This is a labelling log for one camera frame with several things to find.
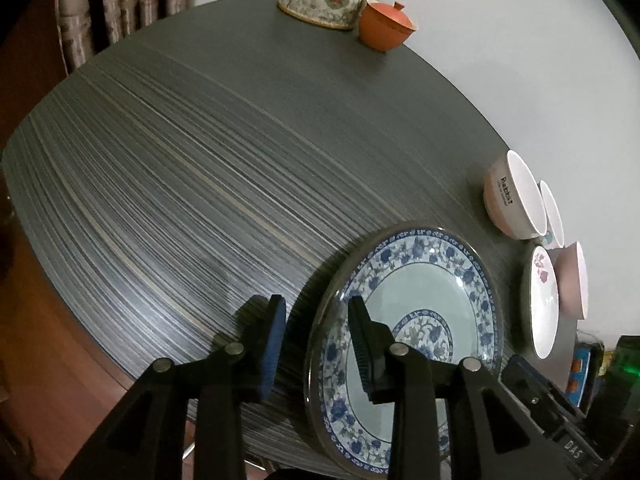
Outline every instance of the orange lidded bowl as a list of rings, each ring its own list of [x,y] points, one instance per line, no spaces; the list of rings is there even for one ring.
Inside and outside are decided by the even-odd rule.
[[[402,45],[417,30],[402,9],[404,5],[399,2],[392,6],[381,2],[367,3],[360,17],[362,42],[380,52]]]

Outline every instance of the white wall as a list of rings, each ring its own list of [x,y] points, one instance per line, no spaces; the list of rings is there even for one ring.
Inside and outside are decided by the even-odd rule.
[[[212,0],[195,0],[197,4]],[[408,46],[551,186],[608,346],[640,334],[640,62],[601,0],[401,0]]]

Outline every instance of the bowl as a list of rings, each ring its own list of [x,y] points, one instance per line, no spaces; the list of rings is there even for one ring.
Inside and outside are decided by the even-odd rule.
[[[558,331],[558,282],[545,248],[536,246],[525,266],[522,280],[522,323],[534,352],[546,359]]]
[[[562,249],[556,263],[560,307],[577,319],[587,319],[589,312],[589,281],[587,263],[580,242]]]
[[[360,17],[360,39],[380,52],[402,45],[417,27],[402,12],[404,6],[368,2]]]
[[[508,237],[528,240],[546,234],[546,210],[538,184],[513,150],[496,160],[485,175],[484,206]]]
[[[540,195],[546,210],[546,234],[538,239],[545,249],[559,249],[564,247],[564,229],[556,199],[544,180],[538,183]]]

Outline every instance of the blue and white plate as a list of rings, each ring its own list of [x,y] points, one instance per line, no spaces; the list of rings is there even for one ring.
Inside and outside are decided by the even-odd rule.
[[[321,305],[308,353],[308,413],[328,453],[360,476],[388,472],[393,404],[373,405],[362,389],[347,303],[361,295],[371,319],[429,359],[478,357],[499,367],[502,326],[494,295],[473,250],[438,229],[407,229],[350,258]],[[444,402],[438,400],[440,453],[449,452]]]

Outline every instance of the wood grain tabletop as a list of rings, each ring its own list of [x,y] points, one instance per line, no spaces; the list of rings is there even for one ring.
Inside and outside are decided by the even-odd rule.
[[[452,84],[406,47],[374,52],[275,1],[195,7],[109,47],[25,118],[4,172],[54,288],[133,377],[204,357],[283,295],[274,395],[243,409],[245,442],[344,476],[302,399],[340,263],[396,222],[441,226],[480,255],[517,344],[527,245],[484,210],[482,176],[508,147]]]

